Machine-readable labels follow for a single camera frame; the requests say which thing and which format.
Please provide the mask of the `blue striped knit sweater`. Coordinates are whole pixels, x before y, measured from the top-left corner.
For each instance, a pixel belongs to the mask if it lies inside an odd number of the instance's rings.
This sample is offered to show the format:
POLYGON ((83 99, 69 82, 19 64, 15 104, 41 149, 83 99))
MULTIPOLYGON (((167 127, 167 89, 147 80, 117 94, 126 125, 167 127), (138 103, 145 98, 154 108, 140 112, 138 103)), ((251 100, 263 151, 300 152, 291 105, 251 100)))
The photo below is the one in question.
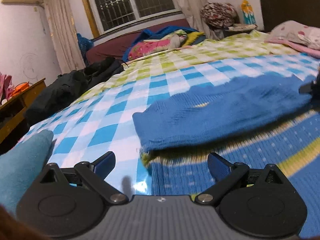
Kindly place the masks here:
POLYGON ((251 168, 274 163, 308 208, 300 236, 319 235, 319 95, 296 76, 236 77, 198 85, 133 114, 154 195, 196 195, 215 183, 212 152, 251 168))

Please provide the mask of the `black clothes pile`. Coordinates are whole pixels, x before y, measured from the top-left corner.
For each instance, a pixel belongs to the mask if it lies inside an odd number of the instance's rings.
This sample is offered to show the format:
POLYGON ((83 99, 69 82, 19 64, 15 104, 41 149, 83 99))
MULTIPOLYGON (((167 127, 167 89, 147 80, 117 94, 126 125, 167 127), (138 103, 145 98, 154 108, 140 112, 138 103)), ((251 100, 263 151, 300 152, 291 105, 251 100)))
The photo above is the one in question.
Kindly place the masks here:
POLYGON ((107 57, 84 69, 73 70, 58 76, 27 108, 24 116, 29 126, 68 107, 89 89, 108 81, 112 76, 123 71, 124 67, 118 59, 107 57))

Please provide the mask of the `pink pillow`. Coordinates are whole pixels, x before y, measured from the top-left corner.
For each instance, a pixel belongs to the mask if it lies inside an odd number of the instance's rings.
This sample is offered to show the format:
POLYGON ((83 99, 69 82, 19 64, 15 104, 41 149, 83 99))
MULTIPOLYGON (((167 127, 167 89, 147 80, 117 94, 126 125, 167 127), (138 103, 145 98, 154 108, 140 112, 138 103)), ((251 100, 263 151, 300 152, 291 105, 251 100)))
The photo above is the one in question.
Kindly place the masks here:
POLYGON ((299 51, 301 53, 306 53, 311 57, 320 59, 320 51, 319 50, 309 48, 309 47, 307 47, 305 45, 294 43, 294 42, 291 42, 291 41, 288 41, 288 40, 280 40, 280 39, 276 39, 276 38, 268 38, 268 39, 265 40, 265 42, 274 43, 274 44, 282 44, 282 45, 285 45, 285 46, 289 46, 290 48, 292 48, 292 49, 294 49, 296 51, 299 51))

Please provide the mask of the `blue checked bed sheet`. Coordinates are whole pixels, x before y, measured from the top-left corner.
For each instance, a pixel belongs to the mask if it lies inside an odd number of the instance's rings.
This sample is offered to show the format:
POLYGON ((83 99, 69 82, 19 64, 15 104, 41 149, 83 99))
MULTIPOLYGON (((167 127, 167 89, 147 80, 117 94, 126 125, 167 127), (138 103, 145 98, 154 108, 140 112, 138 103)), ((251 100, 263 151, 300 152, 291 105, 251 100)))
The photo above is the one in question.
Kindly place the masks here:
POLYGON ((249 77, 316 75, 319 61, 304 54, 267 55, 198 64, 146 77, 81 100, 32 126, 24 136, 53 132, 51 162, 71 167, 107 151, 116 167, 107 182, 130 194, 197 194, 213 185, 207 158, 214 151, 252 168, 277 164, 307 201, 319 197, 319 112, 309 111, 277 128, 199 148, 143 154, 132 116, 153 102, 195 87, 217 88, 249 77))

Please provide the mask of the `grey floral pillow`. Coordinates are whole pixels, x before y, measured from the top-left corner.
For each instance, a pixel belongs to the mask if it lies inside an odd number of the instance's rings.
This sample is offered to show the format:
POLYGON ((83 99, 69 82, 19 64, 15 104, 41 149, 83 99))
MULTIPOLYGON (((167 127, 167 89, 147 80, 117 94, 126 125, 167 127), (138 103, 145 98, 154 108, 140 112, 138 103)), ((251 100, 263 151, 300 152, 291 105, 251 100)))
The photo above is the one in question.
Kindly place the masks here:
POLYGON ((272 29, 268 42, 292 42, 310 49, 319 50, 319 28, 296 21, 286 21, 272 29))

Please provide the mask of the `green checked bed sheet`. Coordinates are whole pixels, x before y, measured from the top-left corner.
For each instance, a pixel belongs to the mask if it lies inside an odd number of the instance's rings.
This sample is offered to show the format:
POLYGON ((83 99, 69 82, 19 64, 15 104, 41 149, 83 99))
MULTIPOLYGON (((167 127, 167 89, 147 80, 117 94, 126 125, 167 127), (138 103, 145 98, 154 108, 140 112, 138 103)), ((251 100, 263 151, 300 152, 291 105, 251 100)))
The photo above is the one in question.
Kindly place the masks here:
POLYGON ((249 34, 236 34, 220 41, 206 39, 196 45, 161 51, 125 62, 123 63, 123 72, 89 89, 76 99, 75 103, 88 100, 109 88, 197 64, 239 57, 295 55, 298 53, 283 44, 267 43, 265 42, 267 38, 268 34, 253 30, 249 34))

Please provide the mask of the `teal folded cloth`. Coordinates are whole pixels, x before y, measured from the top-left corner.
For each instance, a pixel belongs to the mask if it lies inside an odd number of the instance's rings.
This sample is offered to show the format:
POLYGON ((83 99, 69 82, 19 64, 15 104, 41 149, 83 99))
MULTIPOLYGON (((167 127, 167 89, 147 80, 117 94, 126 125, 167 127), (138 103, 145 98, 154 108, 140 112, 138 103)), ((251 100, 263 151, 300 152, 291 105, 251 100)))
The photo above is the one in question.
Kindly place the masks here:
POLYGON ((18 202, 50 155, 53 132, 42 130, 1 155, 1 205, 16 215, 18 202))

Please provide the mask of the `yellow blue patterned bag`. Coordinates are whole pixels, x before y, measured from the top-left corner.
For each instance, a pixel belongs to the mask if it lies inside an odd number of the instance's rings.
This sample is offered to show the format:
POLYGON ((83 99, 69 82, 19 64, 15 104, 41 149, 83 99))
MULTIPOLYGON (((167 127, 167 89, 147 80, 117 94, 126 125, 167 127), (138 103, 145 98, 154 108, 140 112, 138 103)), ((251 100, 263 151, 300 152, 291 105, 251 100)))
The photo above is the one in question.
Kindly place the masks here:
POLYGON ((247 0, 242 1, 241 10, 245 24, 256 24, 253 8, 247 0))

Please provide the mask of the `wooden side table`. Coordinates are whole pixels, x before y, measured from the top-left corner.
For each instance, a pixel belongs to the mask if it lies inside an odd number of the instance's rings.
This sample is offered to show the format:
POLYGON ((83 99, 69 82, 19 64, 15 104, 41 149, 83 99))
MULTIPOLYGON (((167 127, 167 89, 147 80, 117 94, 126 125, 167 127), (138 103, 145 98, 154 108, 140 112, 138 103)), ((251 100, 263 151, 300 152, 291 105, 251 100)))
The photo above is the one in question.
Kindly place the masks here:
POLYGON ((37 81, 1 106, 1 143, 13 135, 22 135, 29 129, 25 111, 46 88, 45 78, 37 81))

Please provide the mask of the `orange item on table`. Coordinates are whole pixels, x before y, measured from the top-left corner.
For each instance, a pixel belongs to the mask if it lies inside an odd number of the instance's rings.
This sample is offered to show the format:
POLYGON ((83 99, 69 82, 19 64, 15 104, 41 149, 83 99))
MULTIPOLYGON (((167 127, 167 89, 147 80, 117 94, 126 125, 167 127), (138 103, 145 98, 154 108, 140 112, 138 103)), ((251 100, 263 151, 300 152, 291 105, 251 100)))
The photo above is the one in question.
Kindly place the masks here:
POLYGON ((23 91, 25 91, 26 89, 28 89, 30 87, 30 83, 29 82, 24 82, 24 83, 20 83, 19 85, 17 85, 14 90, 12 91, 11 96, 17 96, 18 94, 22 93, 23 91))

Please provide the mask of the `red patterned cloth bundle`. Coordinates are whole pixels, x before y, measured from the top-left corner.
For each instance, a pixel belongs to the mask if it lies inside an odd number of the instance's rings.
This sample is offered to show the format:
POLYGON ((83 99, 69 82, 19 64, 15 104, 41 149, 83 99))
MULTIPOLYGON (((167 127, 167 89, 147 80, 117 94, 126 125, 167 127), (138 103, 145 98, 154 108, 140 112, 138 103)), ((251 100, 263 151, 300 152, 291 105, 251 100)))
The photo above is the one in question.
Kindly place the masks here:
POLYGON ((204 22, 217 29, 226 29, 235 23, 238 14, 229 3, 207 3, 201 10, 200 15, 204 22))

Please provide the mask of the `pink floral bag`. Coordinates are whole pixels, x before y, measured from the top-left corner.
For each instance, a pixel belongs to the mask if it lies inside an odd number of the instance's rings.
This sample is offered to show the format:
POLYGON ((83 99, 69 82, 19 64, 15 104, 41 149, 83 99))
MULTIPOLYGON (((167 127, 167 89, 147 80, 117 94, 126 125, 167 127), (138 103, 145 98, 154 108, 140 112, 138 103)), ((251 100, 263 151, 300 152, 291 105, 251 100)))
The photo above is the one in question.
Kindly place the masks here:
POLYGON ((6 74, 0 74, 1 77, 1 87, 0 87, 0 100, 1 102, 6 99, 9 100, 14 91, 14 86, 12 84, 12 76, 6 74))

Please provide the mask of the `maroon bed base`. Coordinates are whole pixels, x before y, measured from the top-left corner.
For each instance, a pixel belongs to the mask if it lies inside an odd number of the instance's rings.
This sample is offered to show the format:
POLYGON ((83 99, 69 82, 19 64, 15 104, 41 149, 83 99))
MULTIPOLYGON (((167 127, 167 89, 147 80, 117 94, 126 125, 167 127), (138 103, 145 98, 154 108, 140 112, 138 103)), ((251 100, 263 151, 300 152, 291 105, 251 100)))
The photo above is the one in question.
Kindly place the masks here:
MULTIPOLYGON (((150 26, 148 27, 148 29, 155 33, 170 25, 178 27, 190 27, 187 20, 179 19, 150 26)), ((132 42, 140 35, 142 31, 143 29, 139 28, 138 30, 120 35, 108 41, 104 41, 100 44, 95 43, 94 47, 86 52, 86 59, 88 63, 93 64, 95 62, 100 62, 104 60, 107 56, 112 56, 116 59, 121 59, 125 51, 131 46, 132 42)))

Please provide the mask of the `blue plastic bag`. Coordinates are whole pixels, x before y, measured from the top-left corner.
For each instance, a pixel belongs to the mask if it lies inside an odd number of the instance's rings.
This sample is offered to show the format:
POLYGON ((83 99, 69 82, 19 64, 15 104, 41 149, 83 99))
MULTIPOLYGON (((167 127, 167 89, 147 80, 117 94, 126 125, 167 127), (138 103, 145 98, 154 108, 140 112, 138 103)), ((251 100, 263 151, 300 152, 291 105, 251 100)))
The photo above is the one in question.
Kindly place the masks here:
POLYGON ((94 47, 94 43, 91 40, 85 37, 82 37, 80 33, 76 33, 76 35, 77 35, 78 45, 79 45, 82 58, 84 60, 85 65, 88 66, 89 63, 88 63, 86 53, 94 47))

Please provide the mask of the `colourful floral quilt pile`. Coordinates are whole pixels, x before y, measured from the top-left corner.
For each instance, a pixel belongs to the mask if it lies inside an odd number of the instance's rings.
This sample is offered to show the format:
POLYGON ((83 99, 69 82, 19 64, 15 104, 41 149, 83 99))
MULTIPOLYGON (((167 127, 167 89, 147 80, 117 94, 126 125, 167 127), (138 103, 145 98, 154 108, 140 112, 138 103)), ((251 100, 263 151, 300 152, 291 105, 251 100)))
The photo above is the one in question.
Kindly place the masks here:
POLYGON ((122 60, 132 61, 165 50, 196 45, 206 39, 204 32, 170 25, 156 32, 144 29, 125 50, 122 60))

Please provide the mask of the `beige right curtain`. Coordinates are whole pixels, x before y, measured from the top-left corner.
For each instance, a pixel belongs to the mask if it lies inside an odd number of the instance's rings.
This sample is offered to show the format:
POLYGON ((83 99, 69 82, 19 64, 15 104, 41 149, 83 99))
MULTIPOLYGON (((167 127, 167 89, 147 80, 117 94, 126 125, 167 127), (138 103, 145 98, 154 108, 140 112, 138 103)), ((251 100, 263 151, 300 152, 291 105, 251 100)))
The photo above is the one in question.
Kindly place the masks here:
POLYGON ((207 38, 219 40, 210 27, 204 22, 200 11, 207 4, 207 0, 176 0, 190 27, 204 32, 207 38))

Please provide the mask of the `beige curtain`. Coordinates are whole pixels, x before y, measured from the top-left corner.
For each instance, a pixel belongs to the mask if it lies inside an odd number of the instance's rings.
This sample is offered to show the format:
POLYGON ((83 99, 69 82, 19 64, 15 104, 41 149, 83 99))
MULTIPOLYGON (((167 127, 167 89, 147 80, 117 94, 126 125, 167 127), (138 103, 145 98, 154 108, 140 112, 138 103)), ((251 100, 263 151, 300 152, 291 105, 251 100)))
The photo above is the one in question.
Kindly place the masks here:
POLYGON ((43 0, 50 35, 63 74, 84 69, 69 0, 43 0))
POLYGON ((210 27, 204 22, 200 11, 207 4, 207 0, 176 0, 190 27, 204 32, 207 38, 219 40, 210 27))

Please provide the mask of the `barred window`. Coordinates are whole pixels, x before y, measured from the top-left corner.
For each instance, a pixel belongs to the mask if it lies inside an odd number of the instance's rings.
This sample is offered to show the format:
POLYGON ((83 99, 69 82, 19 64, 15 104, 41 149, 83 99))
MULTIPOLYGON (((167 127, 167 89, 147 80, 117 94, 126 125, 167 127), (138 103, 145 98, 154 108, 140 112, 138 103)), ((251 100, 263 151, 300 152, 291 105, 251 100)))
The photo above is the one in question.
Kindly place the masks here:
POLYGON ((82 0, 82 5, 93 38, 182 13, 175 0, 82 0))

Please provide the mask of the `beige left curtain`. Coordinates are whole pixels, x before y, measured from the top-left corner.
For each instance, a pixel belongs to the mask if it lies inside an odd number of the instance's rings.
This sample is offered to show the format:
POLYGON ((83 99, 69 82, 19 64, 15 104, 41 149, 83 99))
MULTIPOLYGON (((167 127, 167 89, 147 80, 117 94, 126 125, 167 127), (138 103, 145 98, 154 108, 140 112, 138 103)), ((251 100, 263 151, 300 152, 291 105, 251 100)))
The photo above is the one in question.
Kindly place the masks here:
POLYGON ((43 0, 50 35, 63 74, 84 69, 69 0, 43 0))

